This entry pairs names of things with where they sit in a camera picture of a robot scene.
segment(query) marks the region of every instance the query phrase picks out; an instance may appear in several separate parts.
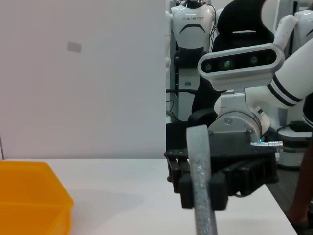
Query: orange bin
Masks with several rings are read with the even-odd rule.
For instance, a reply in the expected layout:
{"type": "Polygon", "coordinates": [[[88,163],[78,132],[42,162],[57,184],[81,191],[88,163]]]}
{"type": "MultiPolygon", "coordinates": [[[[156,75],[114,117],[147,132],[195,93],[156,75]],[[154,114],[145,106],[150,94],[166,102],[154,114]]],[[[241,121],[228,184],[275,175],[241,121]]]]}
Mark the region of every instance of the orange bin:
{"type": "Polygon", "coordinates": [[[0,161],[0,235],[68,235],[73,205],[47,163],[0,161]]]}

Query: white panel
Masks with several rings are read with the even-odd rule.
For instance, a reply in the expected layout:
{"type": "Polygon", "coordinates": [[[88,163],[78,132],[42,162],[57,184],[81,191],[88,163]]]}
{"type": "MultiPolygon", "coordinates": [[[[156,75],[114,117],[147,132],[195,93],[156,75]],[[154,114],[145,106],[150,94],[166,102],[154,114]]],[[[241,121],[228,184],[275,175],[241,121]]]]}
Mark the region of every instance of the white panel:
{"type": "Polygon", "coordinates": [[[262,21],[270,31],[273,31],[277,3],[278,0],[267,0],[263,6],[262,21]]]}
{"type": "Polygon", "coordinates": [[[5,158],[162,158],[164,20],[163,1],[2,1],[5,158]]]}

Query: gray metal rod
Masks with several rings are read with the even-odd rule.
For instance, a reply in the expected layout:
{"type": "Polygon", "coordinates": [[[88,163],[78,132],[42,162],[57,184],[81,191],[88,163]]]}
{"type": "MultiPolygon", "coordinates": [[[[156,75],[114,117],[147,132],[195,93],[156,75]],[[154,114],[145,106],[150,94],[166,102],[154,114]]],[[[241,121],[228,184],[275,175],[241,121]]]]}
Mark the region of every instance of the gray metal rod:
{"type": "Polygon", "coordinates": [[[282,152],[284,150],[284,144],[282,141],[251,143],[251,146],[264,147],[264,148],[275,147],[278,152],[282,152]]]}
{"type": "Polygon", "coordinates": [[[209,197],[211,156],[206,125],[187,129],[187,147],[193,182],[197,235],[217,235],[215,213],[209,197]]]}

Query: black stripe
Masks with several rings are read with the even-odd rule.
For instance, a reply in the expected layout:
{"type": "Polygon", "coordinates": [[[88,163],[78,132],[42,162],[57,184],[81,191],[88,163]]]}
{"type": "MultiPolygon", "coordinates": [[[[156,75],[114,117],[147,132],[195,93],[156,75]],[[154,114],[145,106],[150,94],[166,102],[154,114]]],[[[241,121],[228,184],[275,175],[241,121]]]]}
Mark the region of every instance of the black stripe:
{"type": "Polygon", "coordinates": [[[302,101],[301,99],[298,99],[297,97],[294,97],[292,94],[290,94],[284,87],[282,84],[280,84],[280,82],[278,81],[276,75],[274,75],[273,80],[276,84],[276,86],[278,87],[278,89],[284,93],[285,96],[287,96],[289,99],[292,99],[295,102],[300,102],[302,101]]]}
{"type": "Polygon", "coordinates": [[[272,87],[271,84],[268,84],[268,89],[269,91],[273,94],[273,96],[276,97],[276,99],[278,99],[280,102],[282,102],[283,104],[289,106],[289,107],[293,107],[295,104],[290,104],[289,102],[285,101],[272,87]]]}
{"type": "Polygon", "coordinates": [[[305,114],[303,115],[304,120],[307,122],[307,124],[313,128],[313,126],[311,125],[311,121],[305,116],[305,114]]]}
{"type": "Polygon", "coordinates": [[[313,32],[313,29],[306,35],[306,37],[310,34],[310,33],[312,33],[313,32]]]}
{"type": "Polygon", "coordinates": [[[198,23],[193,23],[193,24],[190,23],[190,24],[185,25],[185,27],[182,28],[181,32],[183,32],[186,28],[190,28],[190,27],[198,27],[198,28],[202,29],[203,32],[205,33],[204,28],[203,28],[200,24],[198,24],[198,23]]]}

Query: white tabletop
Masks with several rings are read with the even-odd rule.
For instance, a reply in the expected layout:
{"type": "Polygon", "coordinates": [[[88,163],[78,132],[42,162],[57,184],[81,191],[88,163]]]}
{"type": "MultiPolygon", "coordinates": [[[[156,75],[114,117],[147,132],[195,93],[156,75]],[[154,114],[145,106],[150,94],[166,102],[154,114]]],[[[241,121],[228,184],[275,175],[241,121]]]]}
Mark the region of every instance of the white tabletop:
{"type": "MultiPolygon", "coordinates": [[[[72,235],[195,235],[165,159],[44,159],[72,196],[72,235]]],[[[296,235],[266,186],[229,199],[219,235],[296,235]]]]}

